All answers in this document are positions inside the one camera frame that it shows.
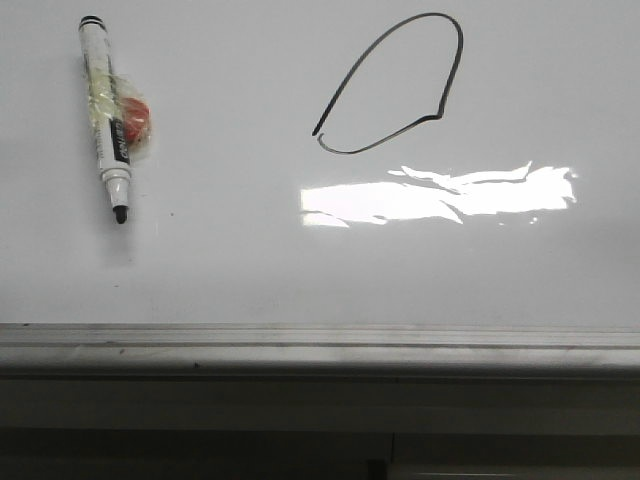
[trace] white surface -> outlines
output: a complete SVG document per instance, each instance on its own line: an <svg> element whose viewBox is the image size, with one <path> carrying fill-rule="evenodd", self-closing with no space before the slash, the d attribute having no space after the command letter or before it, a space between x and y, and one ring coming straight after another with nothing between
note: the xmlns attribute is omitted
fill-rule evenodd
<svg viewBox="0 0 640 480"><path fill-rule="evenodd" d="M357 56L427 11L465 32L444 119L358 156L322 150L311 130ZM87 125L87 14L152 109L124 226ZM2 2L0 321L636 329L639 21L634 1ZM455 37L427 23L363 64L328 143L435 110ZM576 202L349 228L301 214L312 189L528 162L570 169Z"/></svg>

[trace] hand-drawn shape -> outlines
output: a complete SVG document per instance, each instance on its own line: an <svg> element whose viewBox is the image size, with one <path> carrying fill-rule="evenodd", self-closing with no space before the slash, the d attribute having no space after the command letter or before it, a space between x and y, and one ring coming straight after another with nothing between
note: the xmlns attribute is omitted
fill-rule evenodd
<svg viewBox="0 0 640 480"><path fill-rule="evenodd" d="M457 43L457 47L456 47L456 53L455 53L455 56L454 56L454 59L453 59L453 63L451 65L451 70L449 71L449 75L447 77L447 81L446 81L446 83L444 85L444 89L442 90L442 95L440 96L440 102L438 104L437 113L423 115L420 118L418 118L417 120L405 125L404 127L396 130L395 132L387 135L386 137L383 137L380 140L377 140L376 142L371 143L370 145L367 145L367 146L362 147L362 148L358 148L356 150L343 151L343 150L337 150L337 149L329 147L323 140L324 134L320 133L320 135L318 135L318 133L320 132L320 129L322 128L322 126L324 125L324 122L326 121L327 117L329 116L329 113L331 112L331 110L333 109L334 105L338 101L338 98L340 97L340 95L342 94L343 90L345 89L345 87L349 83L349 80L351 80L351 77L356 72L356 70L358 70L358 68L360 67L362 62L364 62L364 60L369 56L369 54L378 45L380 45L380 43L382 43L382 41L384 39L389 37L389 35L391 35L393 32L399 30L403 26L405 26L405 25L407 25L407 24L409 24L409 23L411 23L411 22L413 22L415 20L418 20L418 19L421 19L421 18L427 18L427 17L440 17L440 18L445 18L448 21L450 21L453 24L453 26L455 27L455 29L456 29L456 34L457 34L457 38L458 38L458 43ZM316 135L318 135L317 139L318 139L318 143L320 144L320 146L322 148L324 148L325 150L331 152L331 153L337 153L337 154L343 154L343 155L352 155L352 154L364 152L366 150L370 150L371 148L374 148L374 147L376 147L378 145L381 145L382 143L387 142L388 140L391 140L392 138L395 138L395 137L405 133L408 130L411 130L412 128L420 125L421 123L424 123L424 122L427 122L427 121L430 121L430 120L440 120L444 116L444 110L445 110L445 106L447 104L447 98L449 96L449 91L451 90L451 85L453 84L453 79L455 78L456 72L458 71L458 66L460 65L460 59L462 58L463 45L464 45L464 36L462 34L462 28L460 27L460 24L453 17L450 17L449 15L446 15L444 13L437 13L437 12L421 13L419 15L415 15L413 17L407 18L406 20L403 20L400 23L397 23L396 25L391 27L389 30L384 32L382 35L380 35L364 51L364 53L360 56L360 58L358 58L358 60L356 60L356 63L353 64L353 66L351 67L351 69L349 70L347 75L344 77L344 79L342 80L342 82L338 86L338 89L333 94L333 97L331 98L331 100L329 101L329 104L327 105L327 107L325 108L324 112L322 113L322 116L320 117L320 120L318 121L318 124L316 125L316 127L313 129L313 133L311 135L314 136L314 137Z"/></svg>

